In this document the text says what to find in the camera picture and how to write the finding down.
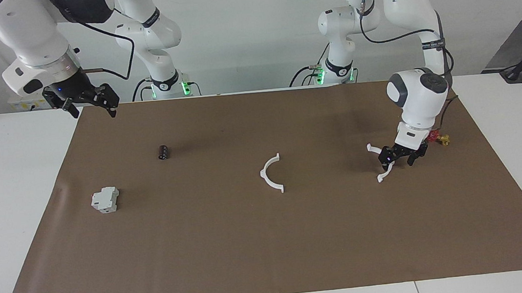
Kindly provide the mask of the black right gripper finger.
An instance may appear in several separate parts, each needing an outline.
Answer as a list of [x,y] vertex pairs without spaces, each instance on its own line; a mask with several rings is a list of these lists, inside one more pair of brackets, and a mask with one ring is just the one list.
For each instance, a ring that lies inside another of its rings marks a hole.
[[53,109],[61,109],[63,111],[66,111],[69,113],[74,119],[77,119],[79,117],[80,111],[73,105],[72,100],[70,98],[68,99],[60,99],[57,98],[48,98],[47,102]]
[[92,105],[107,111],[110,117],[116,117],[120,98],[109,84],[102,84],[93,90]]

